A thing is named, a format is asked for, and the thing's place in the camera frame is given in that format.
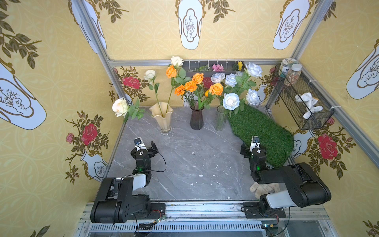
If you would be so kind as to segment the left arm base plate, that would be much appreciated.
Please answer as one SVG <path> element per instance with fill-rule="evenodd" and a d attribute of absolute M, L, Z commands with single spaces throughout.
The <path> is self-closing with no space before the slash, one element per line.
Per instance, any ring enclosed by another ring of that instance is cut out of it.
<path fill-rule="evenodd" d="M 166 210 L 166 204 L 163 202 L 146 203 L 138 207 L 137 211 L 132 214 L 132 218 L 137 220 L 156 220 L 163 216 Z"/>

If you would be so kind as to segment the orange marigold flower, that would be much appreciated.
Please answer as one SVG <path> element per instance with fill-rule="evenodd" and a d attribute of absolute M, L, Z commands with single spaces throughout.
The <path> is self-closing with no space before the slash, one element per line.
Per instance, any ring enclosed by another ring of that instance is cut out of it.
<path fill-rule="evenodd" d="M 175 88 L 174 93 L 176 96 L 182 96 L 186 92 L 185 87 L 183 85 L 178 86 Z"/>

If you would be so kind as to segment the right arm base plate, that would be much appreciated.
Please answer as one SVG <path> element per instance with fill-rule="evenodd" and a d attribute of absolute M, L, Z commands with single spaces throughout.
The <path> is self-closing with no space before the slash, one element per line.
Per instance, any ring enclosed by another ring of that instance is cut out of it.
<path fill-rule="evenodd" d="M 240 209 L 247 219 L 258 218 L 285 218 L 286 214 L 284 208 L 271 208 L 268 204 L 263 202 L 244 202 Z"/>

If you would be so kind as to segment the orange rose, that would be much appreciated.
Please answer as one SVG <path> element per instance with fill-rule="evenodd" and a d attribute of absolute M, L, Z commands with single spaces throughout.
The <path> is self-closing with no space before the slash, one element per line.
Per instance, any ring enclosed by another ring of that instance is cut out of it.
<path fill-rule="evenodd" d="M 173 91 L 180 86 L 184 86 L 185 83 L 191 80 L 190 77 L 187 77 L 187 72 L 185 69 L 179 66 L 170 65 L 166 70 L 166 75 L 169 79 L 171 79 L 171 92 L 168 99 L 168 103 L 170 103 L 171 96 Z"/>
<path fill-rule="evenodd" d="M 222 103 L 222 95 L 223 95 L 224 87 L 221 83 L 213 84 L 204 94 L 204 107 L 210 108 L 210 104 L 214 99 L 218 99 L 219 105 Z"/>
<path fill-rule="evenodd" d="M 203 80 L 204 80 L 204 74 L 203 73 L 196 73 L 192 77 L 192 81 L 195 82 L 195 84 L 197 86 L 197 89 L 194 91 L 194 93 L 197 96 L 198 100 L 200 100 L 202 98 L 202 94 L 204 92 Z"/>

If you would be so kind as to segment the pale blue white rose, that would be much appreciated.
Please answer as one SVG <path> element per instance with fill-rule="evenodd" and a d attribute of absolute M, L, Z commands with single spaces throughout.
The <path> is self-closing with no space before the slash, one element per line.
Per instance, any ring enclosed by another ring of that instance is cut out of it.
<path fill-rule="evenodd" d="M 225 84 L 226 84 L 226 87 L 224 89 L 224 94 L 226 93 L 226 89 L 233 89 L 237 85 L 236 75 L 235 74 L 227 75 L 226 80 L 225 80 Z"/>

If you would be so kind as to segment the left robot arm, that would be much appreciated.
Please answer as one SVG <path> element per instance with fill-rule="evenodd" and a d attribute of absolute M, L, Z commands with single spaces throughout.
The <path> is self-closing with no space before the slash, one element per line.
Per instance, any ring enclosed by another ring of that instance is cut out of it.
<path fill-rule="evenodd" d="M 125 223 L 131 216 L 145 219 L 151 215 L 150 197 L 133 195 L 133 192 L 149 185 L 153 171 L 151 158 L 159 150 L 154 142 L 150 147 L 145 146 L 141 138 L 136 138 L 134 144 L 130 155 L 136 167 L 131 175 L 103 179 L 90 213 L 92 223 Z"/>

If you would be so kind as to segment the cream white rose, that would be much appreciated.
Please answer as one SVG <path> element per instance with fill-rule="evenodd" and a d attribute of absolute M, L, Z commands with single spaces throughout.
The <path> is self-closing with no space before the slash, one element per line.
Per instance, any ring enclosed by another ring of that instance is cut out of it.
<path fill-rule="evenodd" d="M 135 118 L 141 119 L 145 115 L 153 118 L 152 114 L 147 113 L 142 107 L 140 107 L 139 100 L 131 105 L 126 99 L 120 98 L 113 103 L 112 110 L 117 117 L 123 117 L 123 123 L 127 123 L 129 120 Z"/>
<path fill-rule="evenodd" d="M 179 56 L 172 56 L 170 65 L 182 67 L 183 62 L 184 62 L 183 59 L 180 58 Z"/>
<path fill-rule="evenodd" d="M 156 70 L 147 70 L 145 72 L 144 79 L 146 81 L 148 81 L 150 90 L 154 91 L 155 97 L 156 97 L 156 101 L 157 101 L 157 104 L 158 104 L 158 107 L 159 107 L 159 110 L 160 110 L 160 113 L 161 113 L 161 115 L 163 117 L 163 111 L 162 111 L 162 108 L 161 108 L 161 105 L 160 105 L 160 101 L 158 99 L 159 83 L 156 83 L 156 78 L 157 78 Z"/>

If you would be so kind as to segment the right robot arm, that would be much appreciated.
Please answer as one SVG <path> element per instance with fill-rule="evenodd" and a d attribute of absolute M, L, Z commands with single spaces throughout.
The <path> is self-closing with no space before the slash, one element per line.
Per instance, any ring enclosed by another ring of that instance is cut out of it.
<path fill-rule="evenodd" d="M 241 145 L 240 153 L 249 160 L 251 176 L 260 184 L 283 183 L 286 190 L 263 195 L 260 205 L 264 208 L 307 207 L 324 204 L 332 195 L 326 184 L 306 163 L 269 169 L 266 166 L 266 149 L 258 145 L 248 148 Z"/>

